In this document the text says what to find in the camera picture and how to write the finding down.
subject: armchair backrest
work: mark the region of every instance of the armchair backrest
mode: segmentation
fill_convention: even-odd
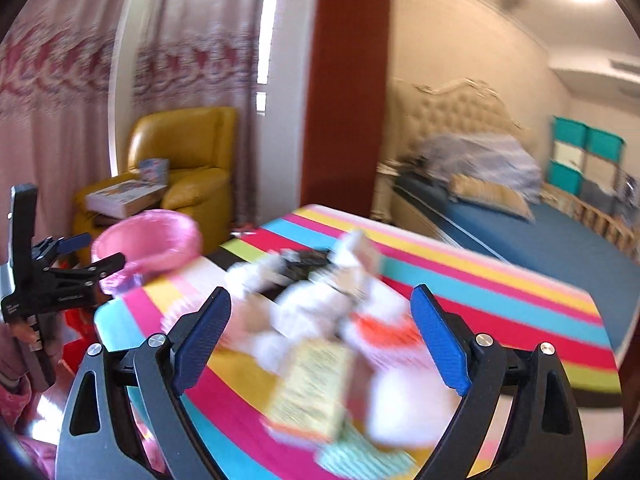
[[[168,158],[172,170],[221,168],[233,163],[236,109],[184,108],[140,118],[129,144],[129,170],[146,158]]]

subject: ceiling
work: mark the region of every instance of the ceiling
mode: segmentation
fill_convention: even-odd
[[[505,0],[489,1],[503,7]],[[616,0],[520,1],[511,17],[546,45],[550,68],[572,93],[637,110],[640,72],[622,72],[611,65],[616,60],[640,68],[640,38]]]

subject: pink bucket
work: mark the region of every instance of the pink bucket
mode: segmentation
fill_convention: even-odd
[[[92,245],[97,261],[122,253],[124,269],[100,280],[105,294],[118,296],[149,279],[179,269],[202,252],[202,234],[189,216],[166,209],[153,209],[109,227]]]

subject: yellow leather armchair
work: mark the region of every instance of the yellow leather armchair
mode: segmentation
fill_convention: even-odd
[[[169,187],[161,207],[192,217],[204,238],[204,253],[228,240],[232,221],[231,169],[236,110],[229,107],[186,108],[141,118],[133,127],[127,173],[81,189],[76,194],[74,234],[88,232],[95,239],[104,228],[95,227],[84,207],[89,193],[136,177],[146,158],[169,160]],[[89,249],[79,257],[88,264]]]

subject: striped tablecloth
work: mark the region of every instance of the striped tablecloth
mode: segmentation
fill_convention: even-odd
[[[340,234],[354,228],[364,229],[386,256],[383,279],[401,294],[408,297],[415,285],[426,283],[443,308],[460,314],[474,332],[487,332],[515,348],[553,343],[580,406],[593,478],[622,442],[623,416],[614,355],[589,295],[368,219],[307,206],[269,222],[256,234],[223,244],[210,260],[201,258],[178,274],[102,306],[95,318],[100,337],[112,351],[138,346],[160,330],[162,314],[176,299],[196,291],[209,294],[223,285],[224,270],[231,264],[254,261],[268,250],[331,247]],[[278,444],[264,431],[260,420],[274,380],[251,357],[216,350],[183,401],[204,443],[232,480],[335,480],[313,462],[310,452]],[[510,405],[510,397],[500,398],[472,473],[491,465]],[[429,453],[411,452],[420,465]]]

